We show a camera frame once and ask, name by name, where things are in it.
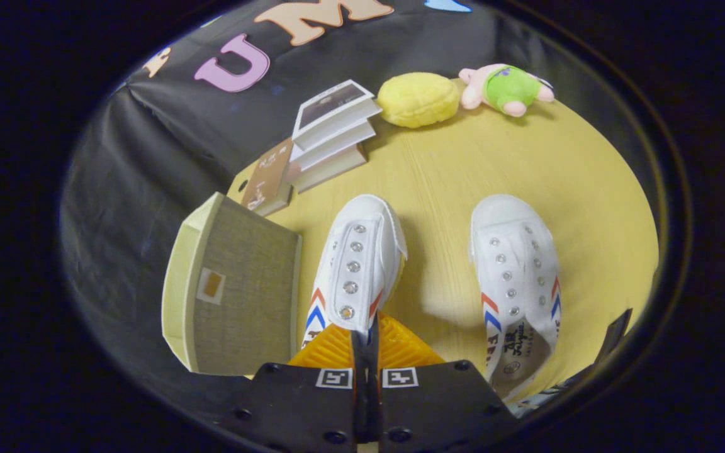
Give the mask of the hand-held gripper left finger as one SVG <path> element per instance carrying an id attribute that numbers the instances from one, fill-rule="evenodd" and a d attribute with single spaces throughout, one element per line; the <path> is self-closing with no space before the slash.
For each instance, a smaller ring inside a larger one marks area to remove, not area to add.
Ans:
<path id="1" fill-rule="evenodd" d="M 327 327 L 287 364 L 265 363 L 223 429 L 274 452 L 356 452 L 360 384 L 354 335 Z"/>

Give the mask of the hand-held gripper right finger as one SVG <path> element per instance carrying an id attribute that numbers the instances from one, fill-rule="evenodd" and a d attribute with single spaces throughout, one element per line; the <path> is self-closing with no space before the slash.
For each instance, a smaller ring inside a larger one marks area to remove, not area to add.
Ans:
<path id="1" fill-rule="evenodd" d="M 377 327 L 379 452 L 495 452 L 518 429 L 471 361 L 445 361 L 392 316 Z"/>

